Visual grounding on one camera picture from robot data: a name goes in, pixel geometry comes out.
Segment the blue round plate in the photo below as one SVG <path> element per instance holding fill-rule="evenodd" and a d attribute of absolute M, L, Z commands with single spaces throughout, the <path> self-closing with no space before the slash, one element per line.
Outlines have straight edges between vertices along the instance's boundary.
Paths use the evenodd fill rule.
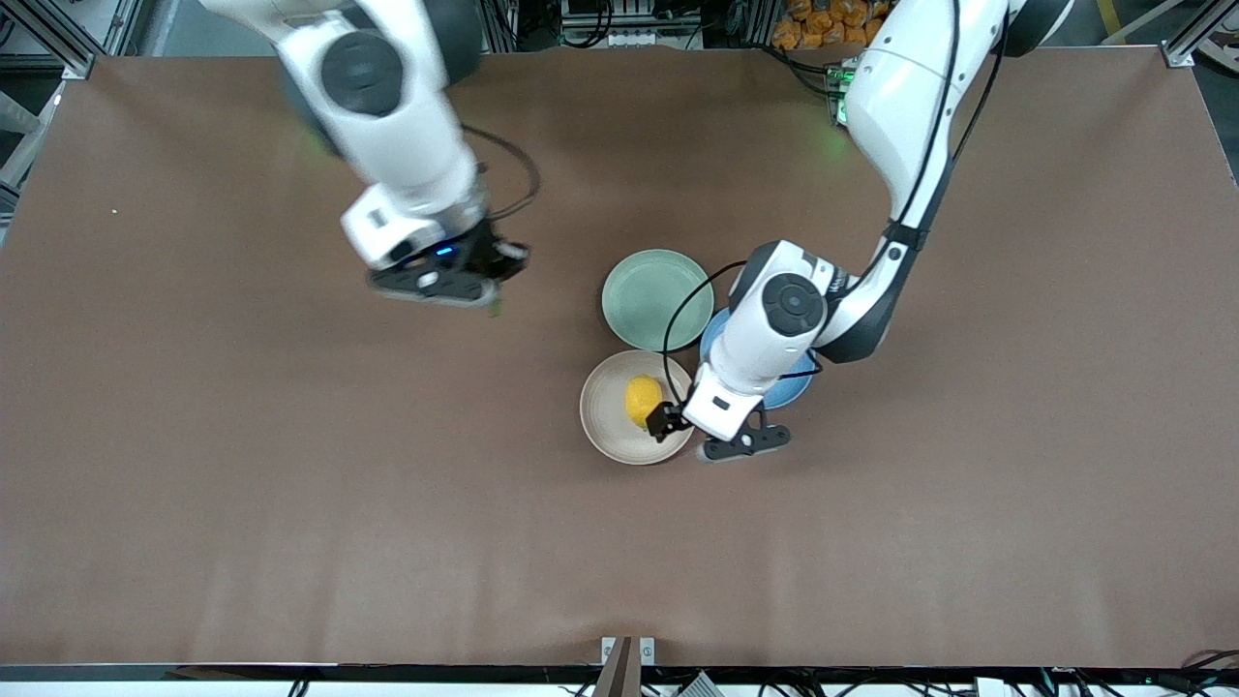
<path fill-rule="evenodd" d="M 725 329 L 729 316 L 727 308 L 717 310 L 707 326 L 705 326 L 698 347 L 700 363 L 707 361 L 710 345 Z M 792 369 L 783 371 L 779 381 L 771 387 L 771 391 L 766 392 L 763 397 L 764 409 L 783 409 L 793 404 L 800 396 L 800 392 L 804 392 L 809 387 L 812 378 L 820 370 L 820 365 L 812 357 L 812 352 L 803 354 Z"/>

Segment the small metal table bracket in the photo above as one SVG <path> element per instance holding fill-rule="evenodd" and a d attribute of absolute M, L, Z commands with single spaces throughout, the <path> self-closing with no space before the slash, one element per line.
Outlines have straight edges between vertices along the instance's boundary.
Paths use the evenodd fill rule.
<path fill-rule="evenodd" d="M 642 666 L 654 666 L 655 665 L 655 640 L 653 638 L 617 638 L 617 636 L 603 636 L 600 640 L 600 657 L 597 665 L 605 664 L 610 654 L 615 651 L 615 647 L 620 647 L 620 644 L 627 641 L 631 652 L 637 654 L 639 657 L 639 664 Z"/>

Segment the cream white round plate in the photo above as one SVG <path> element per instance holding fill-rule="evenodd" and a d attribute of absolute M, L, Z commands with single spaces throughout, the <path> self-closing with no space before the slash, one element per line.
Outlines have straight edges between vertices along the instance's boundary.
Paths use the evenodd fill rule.
<path fill-rule="evenodd" d="M 691 376 L 673 360 L 668 369 L 669 378 L 663 371 L 663 357 L 655 352 L 620 352 L 593 366 L 584 383 L 579 407 L 584 432 L 596 449 L 626 465 L 655 465 L 672 459 L 693 439 L 691 425 L 663 441 L 655 439 L 624 411 L 624 387 L 636 378 L 650 378 L 659 384 L 659 402 L 670 400 L 670 387 L 686 392 Z"/>

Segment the mint green round plate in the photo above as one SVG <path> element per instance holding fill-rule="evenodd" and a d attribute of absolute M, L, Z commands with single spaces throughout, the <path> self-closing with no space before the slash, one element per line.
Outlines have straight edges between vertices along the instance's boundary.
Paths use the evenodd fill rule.
<path fill-rule="evenodd" d="M 603 284 L 603 318 L 636 349 L 678 352 L 694 344 L 715 314 L 707 277 L 700 264 L 681 253 L 634 253 Z"/>

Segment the yellow lemon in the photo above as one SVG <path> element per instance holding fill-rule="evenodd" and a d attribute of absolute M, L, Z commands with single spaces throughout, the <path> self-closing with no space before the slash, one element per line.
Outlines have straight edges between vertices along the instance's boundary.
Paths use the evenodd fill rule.
<path fill-rule="evenodd" d="M 648 418 L 659 410 L 663 402 L 662 383 L 655 378 L 638 375 L 624 385 L 624 415 L 642 431 L 648 428 Z"/>

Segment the brown post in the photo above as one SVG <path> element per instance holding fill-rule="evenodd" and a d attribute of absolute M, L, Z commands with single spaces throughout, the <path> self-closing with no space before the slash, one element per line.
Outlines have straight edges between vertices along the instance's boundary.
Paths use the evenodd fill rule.
<path fill-rule="evenodd" d="M 602 640 L 603 664 L 593 681 L 591 697 L 643 697 L 642 638 L 622 636 Z"/>

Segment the orange snack bags pile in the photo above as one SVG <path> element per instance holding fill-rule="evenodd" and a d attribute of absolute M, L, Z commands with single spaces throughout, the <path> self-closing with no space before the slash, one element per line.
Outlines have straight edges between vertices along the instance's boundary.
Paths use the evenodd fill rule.
<path fill-rule="evenodd" d="M 898 0 L 781 0 L 767 45 L 808 51 L 824 45 L 872 45 Z"/>

